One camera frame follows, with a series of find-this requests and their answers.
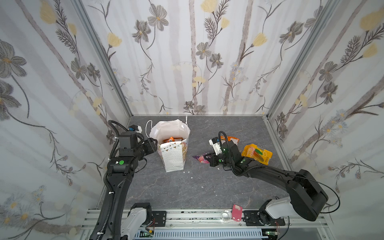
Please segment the small orange snack packet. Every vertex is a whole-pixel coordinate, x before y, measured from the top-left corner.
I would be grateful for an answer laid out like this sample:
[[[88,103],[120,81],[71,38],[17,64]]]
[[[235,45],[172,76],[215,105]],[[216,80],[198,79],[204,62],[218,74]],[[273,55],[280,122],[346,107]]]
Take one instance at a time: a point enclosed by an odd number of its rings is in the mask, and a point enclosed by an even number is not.
[[[224,136],[221,136],[221,142],[224,145],[226,142],[233,142],[234,144],[238,145],[240,139],[235,138],[235,137],[230,137],[228,136],[227,139],[225,140]]]

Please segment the purple Fox's berries candy bag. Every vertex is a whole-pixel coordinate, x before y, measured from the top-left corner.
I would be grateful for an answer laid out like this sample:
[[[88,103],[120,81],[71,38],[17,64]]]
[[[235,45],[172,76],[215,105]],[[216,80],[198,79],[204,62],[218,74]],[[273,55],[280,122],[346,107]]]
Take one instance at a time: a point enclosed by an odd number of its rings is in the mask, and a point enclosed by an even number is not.
[[[195,160],[199,161],[200,163],[210,164],[212,162],[213,155],[214,155],[214,153],[205,153],[202,155],[193,156],[193,158]]]

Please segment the white paper gift bag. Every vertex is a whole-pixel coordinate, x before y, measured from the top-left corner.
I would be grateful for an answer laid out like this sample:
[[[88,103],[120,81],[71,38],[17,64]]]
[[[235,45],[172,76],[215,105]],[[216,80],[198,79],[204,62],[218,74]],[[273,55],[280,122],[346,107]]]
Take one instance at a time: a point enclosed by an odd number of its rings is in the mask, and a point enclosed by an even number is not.
[[[191,133],[188,126],[188,117],[185,117],[184,121],[159,121],[155,125],[153,125],[152,120],[149,120],[145,126],[145,133],[148,138],[158,141],[157,152],[167,173],[184,169]],[[183,138],[184,140],[181,142],[162,143],[163,140],[170,137]]]

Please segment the orange chips packet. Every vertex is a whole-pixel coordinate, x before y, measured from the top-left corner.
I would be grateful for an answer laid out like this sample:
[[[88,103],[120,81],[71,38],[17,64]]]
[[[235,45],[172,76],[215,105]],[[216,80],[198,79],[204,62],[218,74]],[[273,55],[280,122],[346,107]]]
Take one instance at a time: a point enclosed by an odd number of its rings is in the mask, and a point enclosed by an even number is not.
[[[168,139],[163,140],[162,143],[165,144],[165,143],[181,142],[183,140],[184,140],[183,138],[170,137]]]

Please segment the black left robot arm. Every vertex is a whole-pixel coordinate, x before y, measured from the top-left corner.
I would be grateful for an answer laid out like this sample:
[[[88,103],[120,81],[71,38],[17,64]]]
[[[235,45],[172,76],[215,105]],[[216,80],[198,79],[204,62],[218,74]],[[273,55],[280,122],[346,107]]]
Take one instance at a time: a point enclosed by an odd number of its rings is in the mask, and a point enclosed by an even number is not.
[[[132,240],[149,214],[148,205],[137,208],[123,222],[123,211],[129,187],[133,181],[139,161],[155,152],[158,141],[149,138],[138,142],[117,140],[113,145],[103,182],[106,194],[99,218],[90,240]]]

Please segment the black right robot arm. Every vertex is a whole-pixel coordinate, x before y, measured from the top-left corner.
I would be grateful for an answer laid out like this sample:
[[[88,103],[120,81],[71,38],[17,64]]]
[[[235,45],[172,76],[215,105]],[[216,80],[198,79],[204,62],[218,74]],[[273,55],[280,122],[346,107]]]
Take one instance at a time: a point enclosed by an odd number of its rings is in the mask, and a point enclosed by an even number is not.
[[[229,147],[219,146],[217,153],[208,153],[204,159],[211,167],[223,165],[238,177],[254,178],[274,185],[286,193],[288,197],[277,200],[266,200],[255,217],[249,220],[260,226],[267,226],[281,217],[299,216],[314,222],[329,197],[314,177],[306,170],[287,171],[260,163],[252,158],[243,157],[236,144]]]

